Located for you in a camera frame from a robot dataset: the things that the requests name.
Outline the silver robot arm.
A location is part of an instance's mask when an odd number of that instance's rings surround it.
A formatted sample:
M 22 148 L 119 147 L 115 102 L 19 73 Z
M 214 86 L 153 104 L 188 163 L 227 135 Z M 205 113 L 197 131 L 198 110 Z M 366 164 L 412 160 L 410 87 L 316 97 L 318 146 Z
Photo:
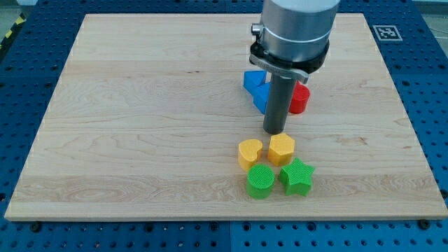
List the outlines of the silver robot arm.
M 271 73 L 263 129 L 283 132 L 297 82 L 307 83 L 330 47 L 340 0 L 265 0 L 251 25 L 249 62 Z

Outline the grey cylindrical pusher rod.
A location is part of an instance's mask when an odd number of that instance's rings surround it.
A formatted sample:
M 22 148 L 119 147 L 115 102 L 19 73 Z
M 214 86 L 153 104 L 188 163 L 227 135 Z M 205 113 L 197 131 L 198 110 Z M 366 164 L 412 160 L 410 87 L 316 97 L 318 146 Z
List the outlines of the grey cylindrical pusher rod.
M 269 134 L 282 133 L 286 124 L 296 81 L 277 74 L 271 75 L 263 129 Z

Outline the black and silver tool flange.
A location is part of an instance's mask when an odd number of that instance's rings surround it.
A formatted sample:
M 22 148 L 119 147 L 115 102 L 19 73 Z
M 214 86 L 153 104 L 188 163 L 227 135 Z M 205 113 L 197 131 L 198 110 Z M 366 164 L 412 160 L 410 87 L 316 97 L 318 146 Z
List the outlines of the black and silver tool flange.
M 322 67 L 329 47 L 330 43 L 327 42 L 323 52 L 314 58 L 302 62 L 291 62 L 269 54 L 259 42 L 256 41 L 250 47 L 249 62 L 271 74 L 292 78 L 295 81 L 306 83 L 309 79 L 309 75 Z

